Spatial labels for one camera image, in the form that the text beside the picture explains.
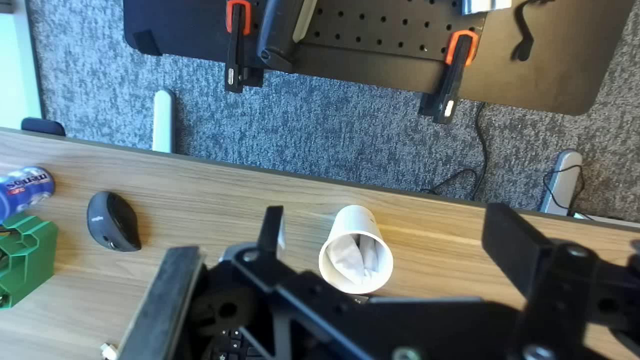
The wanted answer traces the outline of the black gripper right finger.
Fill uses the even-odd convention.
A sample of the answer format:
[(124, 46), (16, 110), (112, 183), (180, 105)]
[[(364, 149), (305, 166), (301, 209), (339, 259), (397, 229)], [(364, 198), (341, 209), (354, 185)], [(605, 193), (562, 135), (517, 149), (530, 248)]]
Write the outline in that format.
[(528, 296), (554, 245), (506, 204), (489, 204), (483, 248), (514, 289)]

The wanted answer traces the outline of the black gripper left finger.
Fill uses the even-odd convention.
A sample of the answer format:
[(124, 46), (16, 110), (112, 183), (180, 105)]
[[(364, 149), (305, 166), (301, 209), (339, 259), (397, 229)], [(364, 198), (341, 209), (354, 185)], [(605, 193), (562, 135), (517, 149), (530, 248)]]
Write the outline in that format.
[(119, 360), (175, 360), (193, 292), (204, 269), (198, 246), (168, 248), (136, 316)]

